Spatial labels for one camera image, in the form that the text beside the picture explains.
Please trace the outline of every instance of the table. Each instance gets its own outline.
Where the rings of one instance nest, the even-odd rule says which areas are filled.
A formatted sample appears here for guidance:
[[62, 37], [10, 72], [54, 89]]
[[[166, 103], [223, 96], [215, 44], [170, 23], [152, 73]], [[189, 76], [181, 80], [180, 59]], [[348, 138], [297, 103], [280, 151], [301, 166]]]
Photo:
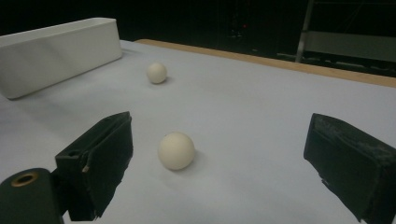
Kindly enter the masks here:
[[[304, 160], [306, 133], [321, 113], [396, 147], [394, 78], [152, 40], [121, 46], [120, 60], [0, 98], [0, 180], [54, 170], [54, 156], [94, 123], [131, 111], [134, 157], [96, 223], [358, 223]], [[168, 69], [163, 84], [146, 77], [154, 62]], [[197, 150], [178, 172], [157, 157], [172, 131]]]

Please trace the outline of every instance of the ping pong ball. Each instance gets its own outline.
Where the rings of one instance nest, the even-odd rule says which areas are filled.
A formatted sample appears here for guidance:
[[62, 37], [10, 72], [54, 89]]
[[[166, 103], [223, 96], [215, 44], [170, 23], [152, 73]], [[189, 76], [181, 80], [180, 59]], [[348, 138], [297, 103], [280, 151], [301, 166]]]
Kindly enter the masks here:
[[158, 84], [166, 80], [166, 67], [161, 63], [152, 63], [148, 67], [147, 75], [151, 83]]
[[169, 170], [181, 170], [192, 162], [195, 148], [192, 140], [184, 133], [169, 133], [160, 143], [158, 157]]

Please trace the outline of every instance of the dark background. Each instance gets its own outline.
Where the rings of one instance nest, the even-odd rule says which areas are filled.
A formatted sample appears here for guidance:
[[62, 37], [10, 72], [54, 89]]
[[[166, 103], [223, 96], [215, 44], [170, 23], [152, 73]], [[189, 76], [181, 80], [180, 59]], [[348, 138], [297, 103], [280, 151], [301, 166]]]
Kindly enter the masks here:
[[[396, 0], [317, 2], [311, 30], [396, 36]], [[148, 38], [292, 61], [307, 3], [308, 0], [2, 0], [0, 35], [108, 17], [117, 19], [120, 39], [124, 40]]]

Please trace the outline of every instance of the white surface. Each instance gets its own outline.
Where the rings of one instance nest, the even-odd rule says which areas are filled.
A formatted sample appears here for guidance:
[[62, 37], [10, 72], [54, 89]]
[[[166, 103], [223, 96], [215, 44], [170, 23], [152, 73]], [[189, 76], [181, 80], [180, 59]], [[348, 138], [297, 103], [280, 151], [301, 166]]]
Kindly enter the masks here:
[[121, 56], [116, 20], [93, 18], [0, 36], [0, 92], [21, 97]]
[[161, 63], [152, 63], [148, 67], [148, 80], [153, 84], [159, 84], [166, 80], [166, 67]]
[[[358, 223], [303, 159], [312, 113], [396, 147], [396, 89], [121, 42], [123, 57], [18, 101], [0, 99], [0, 179], [55, 168], [100, 119], [131, 111], [134, 157], [95, 223]], [[162, 85], [147, 82], [161, 61]], [[169, 132], [196, 147], [187, 169], [157, 156]]]
[[191, 164], [195, 155], [192, 140], [184, 133], [172, 132], [161, 140], [158, 158], [164, 167], [181, 170]]

